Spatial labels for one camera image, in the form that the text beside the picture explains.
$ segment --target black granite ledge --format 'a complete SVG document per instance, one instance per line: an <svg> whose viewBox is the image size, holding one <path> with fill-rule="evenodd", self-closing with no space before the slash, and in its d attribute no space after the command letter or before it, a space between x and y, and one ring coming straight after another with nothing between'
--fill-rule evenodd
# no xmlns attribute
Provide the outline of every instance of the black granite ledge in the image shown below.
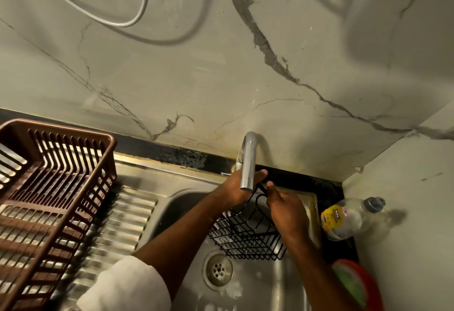
<svg viewBox="0 0 454 311"><path fill-rule="evenodd" d="M15 118L40 120L54 124L93 129L77 124L65 123L58 120L0 108L0 124ZM216 174L220 174L221 172L229 173L232 166L235 165L234 159L225 158L219 155L217 156L186 148L164 145L158 142L151 142L123 134L111 134L115 136L118 141L115 151L119 153L149 158L160 162L181 165ZM296 191L315 193L317 195L319 213L344 198L342 185L339 182L284 171L264 165L257 165L257 170L263 168L268 170L268 179L272 180L277 186ZM358 255L353 239L332 241L329 240L322 231L322 248L323 257L328 263L332 263L339 258L346 258L358 262Z"/></svg>

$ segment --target drain strainer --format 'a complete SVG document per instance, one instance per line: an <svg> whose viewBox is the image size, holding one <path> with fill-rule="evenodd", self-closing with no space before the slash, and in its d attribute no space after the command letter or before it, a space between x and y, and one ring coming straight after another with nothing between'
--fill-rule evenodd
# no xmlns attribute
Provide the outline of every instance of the drain strainer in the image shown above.
<svg viewBox="0 0 454 311"><path fill-rule="evenodd" d="M227 285L233 276L233 265L230 258L218 250L208 254L202 269L203 280L213 290Z"/></svg>

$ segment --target white shirt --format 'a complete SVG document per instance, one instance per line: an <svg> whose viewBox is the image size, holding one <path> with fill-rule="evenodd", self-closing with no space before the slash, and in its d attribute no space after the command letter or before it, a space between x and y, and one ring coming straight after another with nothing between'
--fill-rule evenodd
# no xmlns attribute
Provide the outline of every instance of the white shirt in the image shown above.
<svg viewBox="0 0 454 311"><path fill-rule="evenodd" d="M99 274L77 301L81 311L170 311L171 304L161 275L133 256Z"/></svg>

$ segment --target person's right hand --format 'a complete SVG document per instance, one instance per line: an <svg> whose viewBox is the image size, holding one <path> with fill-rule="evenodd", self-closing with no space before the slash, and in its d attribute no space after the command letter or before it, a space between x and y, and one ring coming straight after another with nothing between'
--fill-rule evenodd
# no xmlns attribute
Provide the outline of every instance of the person's right hand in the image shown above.
<svg viewBox="0 0 454 311"><path fill-rule="evenodd" d="M298 195L277 191L273 182L266 183L266 204L286 246L309 239L309 218Z"/></svg>

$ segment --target ribbed metal drainboard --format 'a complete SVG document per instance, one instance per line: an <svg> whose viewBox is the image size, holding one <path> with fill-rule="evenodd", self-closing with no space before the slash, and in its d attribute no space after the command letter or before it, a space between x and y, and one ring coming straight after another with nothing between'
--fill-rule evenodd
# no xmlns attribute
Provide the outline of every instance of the ribbed metal drainboard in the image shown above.
<svg viewBox="0 0 454 311"><path fill-rule="evenodd" d="M102 271L132 254L156 205L157 198L143 191L123 188L113 195L88 230L49 306L64 310L74 305Z"/></svg>

